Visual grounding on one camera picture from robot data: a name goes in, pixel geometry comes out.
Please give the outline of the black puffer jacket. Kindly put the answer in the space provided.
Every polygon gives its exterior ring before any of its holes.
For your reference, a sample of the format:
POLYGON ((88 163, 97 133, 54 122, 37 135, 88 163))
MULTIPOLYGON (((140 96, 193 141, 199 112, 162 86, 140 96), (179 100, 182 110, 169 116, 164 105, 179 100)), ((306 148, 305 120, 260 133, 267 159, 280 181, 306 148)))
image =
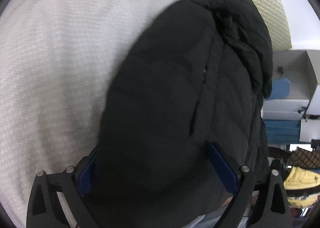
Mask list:
POLYGON ((209 158, 268 169, 260 116, 272 44, 252 0, 180 0, 133 45, 107 94, 85 196, 103 227, 184 227, 229 198, 209 158))

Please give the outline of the houndstooth hanging coat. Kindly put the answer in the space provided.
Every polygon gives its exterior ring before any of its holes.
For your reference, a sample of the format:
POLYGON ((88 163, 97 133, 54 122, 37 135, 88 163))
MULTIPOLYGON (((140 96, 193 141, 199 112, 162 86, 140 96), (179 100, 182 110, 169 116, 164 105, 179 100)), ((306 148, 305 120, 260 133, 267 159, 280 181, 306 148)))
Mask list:
POLYGON ((320 154, 317 151, 308 151, 297 147, 288 157, 287 165, 303 169, 319 169, 320 154))

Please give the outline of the blue curtain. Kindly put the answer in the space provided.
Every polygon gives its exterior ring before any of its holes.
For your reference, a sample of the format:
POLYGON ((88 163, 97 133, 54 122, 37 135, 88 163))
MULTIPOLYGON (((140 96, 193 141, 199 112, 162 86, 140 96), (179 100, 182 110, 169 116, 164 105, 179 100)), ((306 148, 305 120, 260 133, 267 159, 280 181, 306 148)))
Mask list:
POLYGON ((264 124, 266 136, 270 144, 291 144, 299 142, 299 120, 265 120, 264 124))

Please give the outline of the grey bed blanket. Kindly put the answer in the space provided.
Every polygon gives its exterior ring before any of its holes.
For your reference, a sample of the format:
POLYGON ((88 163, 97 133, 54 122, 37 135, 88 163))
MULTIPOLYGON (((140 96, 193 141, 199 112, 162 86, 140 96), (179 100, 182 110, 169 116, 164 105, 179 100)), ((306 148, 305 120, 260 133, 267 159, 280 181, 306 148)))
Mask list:
POLYGON ((1 15, 1 204, 25 227, 39 170, 95 147, 107 89, 136 38, 178 0, 11 0, 1 15))

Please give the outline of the yellow garment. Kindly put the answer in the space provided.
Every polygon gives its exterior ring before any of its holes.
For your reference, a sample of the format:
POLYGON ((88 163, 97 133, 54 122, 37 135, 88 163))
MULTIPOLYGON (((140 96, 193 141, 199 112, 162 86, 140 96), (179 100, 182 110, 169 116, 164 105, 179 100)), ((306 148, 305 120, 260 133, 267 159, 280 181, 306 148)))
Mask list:
POLYGON ((310 207, 319 198, 319 173, 293 166, 283 186, 291 206, 310 207))

